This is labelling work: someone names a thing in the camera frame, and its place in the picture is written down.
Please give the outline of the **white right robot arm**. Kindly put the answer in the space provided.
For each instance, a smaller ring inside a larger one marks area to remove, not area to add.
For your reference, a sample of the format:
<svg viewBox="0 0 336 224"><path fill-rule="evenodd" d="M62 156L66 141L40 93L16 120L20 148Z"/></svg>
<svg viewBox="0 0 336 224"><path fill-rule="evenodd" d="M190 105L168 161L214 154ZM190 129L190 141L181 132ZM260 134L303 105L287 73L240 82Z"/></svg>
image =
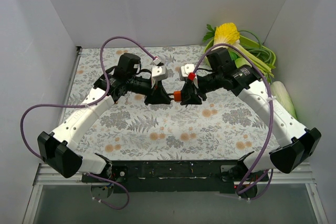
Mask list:
<svg viewBox="0 0 336 224"><path fill-rule="evenodd" d="M174 100L182 105L202 104L209 92L225 89L241 99L268 126L278 142L278 148L271 151L251 152L240 158L231 169L230 175L242 180L251 180L258 171L278 169L289 174L310 157L315 150L321 133L317 128L308 129L298 122L274 98L261 75L251 66L236 67L226 48L218 48L207 54L212 72L198 76L193 64L180 68L180 78L185 82Z"/></svg>

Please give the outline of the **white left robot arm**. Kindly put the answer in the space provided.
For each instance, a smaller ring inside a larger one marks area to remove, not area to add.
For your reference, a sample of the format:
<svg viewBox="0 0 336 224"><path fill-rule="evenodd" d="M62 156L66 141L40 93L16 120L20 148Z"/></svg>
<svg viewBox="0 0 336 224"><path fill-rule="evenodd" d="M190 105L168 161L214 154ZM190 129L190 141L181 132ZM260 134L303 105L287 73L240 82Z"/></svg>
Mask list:
<svg viewBox="0 0 336 224"><path fill-rule="evenodd" d="M141 77L140 57L124 53L119 62L106 70L94 84L82 103L63 124L50 133L42 132L37 138L42 160L70 178L76 173L93 173L100 182L112 176L112 162L100 154L77 154L75 151L86 132L95 121L109 110L121 96L128 92L141 94L145 104L170 104L171 98L165 91L162 80L167 79L167 69L158 59L151 70L150 78Z"/></svg>

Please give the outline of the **orange and black padlock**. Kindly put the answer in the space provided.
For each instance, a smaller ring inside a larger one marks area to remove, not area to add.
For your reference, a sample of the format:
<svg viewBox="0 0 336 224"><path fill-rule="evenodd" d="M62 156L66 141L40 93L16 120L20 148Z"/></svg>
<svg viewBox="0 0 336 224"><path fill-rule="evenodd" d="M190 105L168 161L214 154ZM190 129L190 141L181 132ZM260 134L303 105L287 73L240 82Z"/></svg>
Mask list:
<svg viewBox="0 0 336 224"><path fill-rule="evenodd" d="M173 93L169 93L169 96L171 96L171 99L174 100L175 102L182 101L181 91L174 91Z"/></svg>

